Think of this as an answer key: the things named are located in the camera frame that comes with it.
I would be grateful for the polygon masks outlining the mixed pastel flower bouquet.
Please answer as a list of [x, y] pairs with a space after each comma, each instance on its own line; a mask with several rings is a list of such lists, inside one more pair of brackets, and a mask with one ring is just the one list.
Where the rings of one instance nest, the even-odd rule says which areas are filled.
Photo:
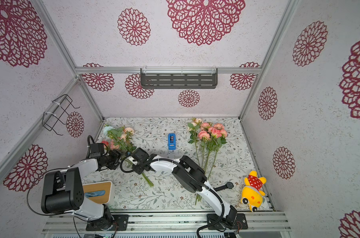
[[106, 124], [103, 128], [102, 135], [103, 140], [101, 143], [104, 145], [104, 149], [108, 154], [111, 152], [119, 152], [121, 154], [120, 159], [125, 159], [125, 162], [128, 163], [128, 168], [132, 167], [133, 162], [128, 159], [132, 153], [137, 149], [133, 144], [132, 137], [134, 136], [135, 131], [131, 127], [113, 127]]

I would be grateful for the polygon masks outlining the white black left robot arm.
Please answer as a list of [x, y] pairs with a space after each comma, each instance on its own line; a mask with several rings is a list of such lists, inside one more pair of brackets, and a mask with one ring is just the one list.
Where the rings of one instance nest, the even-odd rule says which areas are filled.
[[85, 197], [82, 179], [103, 167], [115, 170], [121, 154], [111, 150], [107, 155], [97, 156], [81, 160], [71, 167], [46, 173], [41, 201], [41, 209], [46, 215], [71, 214], [89, 222], [99, 219], [110, 222], [110, 218], [106, 216], [106, 206]]

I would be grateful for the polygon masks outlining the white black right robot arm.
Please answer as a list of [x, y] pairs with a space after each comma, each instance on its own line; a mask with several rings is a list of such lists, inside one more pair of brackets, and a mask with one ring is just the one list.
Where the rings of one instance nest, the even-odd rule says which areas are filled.
[[207, 180], [204, 170], [189, 157], [169, 159], [151, 155], [145, 159], [133, 156], [128, 160], [132, 162], [132, 170], [138, 174], [143, 171], [171, 173], [183, 188], [201, 196], [220, 217], [220, 222], [225, 223], [227, 227], [234, 225], [237, 210], [221, 198]]

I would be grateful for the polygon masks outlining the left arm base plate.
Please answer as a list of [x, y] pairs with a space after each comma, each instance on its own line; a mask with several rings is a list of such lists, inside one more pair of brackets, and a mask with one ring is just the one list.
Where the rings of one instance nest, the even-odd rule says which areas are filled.
[[87, 222], [86, 231], [125, 231], [129, 215], [111, 215], [111, 218], [100, 218], [98, 220]]

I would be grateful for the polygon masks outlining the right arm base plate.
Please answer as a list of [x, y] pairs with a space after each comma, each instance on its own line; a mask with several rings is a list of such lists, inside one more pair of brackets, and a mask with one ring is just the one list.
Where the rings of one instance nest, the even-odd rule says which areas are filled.
[[237, 214], [234, 222], [230, 222], [227, 218], [222, 218], [219, 223], [208, 227], [208, 230], [247, 230], [248, 223], [244, 214]]

